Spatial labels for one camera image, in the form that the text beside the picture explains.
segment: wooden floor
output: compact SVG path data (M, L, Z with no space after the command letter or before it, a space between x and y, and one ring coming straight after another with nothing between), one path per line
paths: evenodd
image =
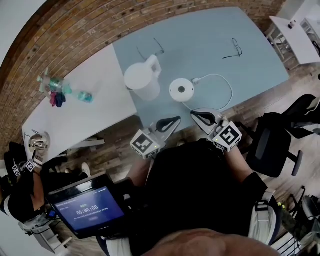
M269 112L282 113L304 94L320 97L318 74L320 74L320 68L315 65L298 67L290 72L288 81L225 111L224 114L230 120L242 121L247 126L253 127L256 124L256 118ZM114 181L121 180L127 175L131 165L138 157L130 148L129 142L140 126L139 119L133 116L102 131L98 137L105 139L105 145L94 152L90 152L88 149L78 151L61 169L64 170L67 167L74 169L80 167L82 162L87 162L92 174L107 170ZM168 145L173 147L182 138L191 142L205 138L205 135L197 126L193 126L174 134ZM250 143L247 140L248 138L244 136L242 143ZM270 178L261 175L269 188L276 190L277 201L286 202L288 206L291 203L288 201L289 195L294 194L298 197L301 194L302 185L306 186L307 195L320 196L320 157L318 157L320 136L311 135L303 139L292 138L290 151L296 155L298 150L303 151L303 160L297 176L291 176L294 163L289 159L287 159L280 177ZM74 237L68 244L71 255L104 255L95 238L78 240L63 223L59 224L56 230L63 238Z

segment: blue screen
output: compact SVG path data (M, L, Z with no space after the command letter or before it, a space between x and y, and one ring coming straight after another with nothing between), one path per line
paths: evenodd
M56 203L55 207L75 231L124 216L106 186Z

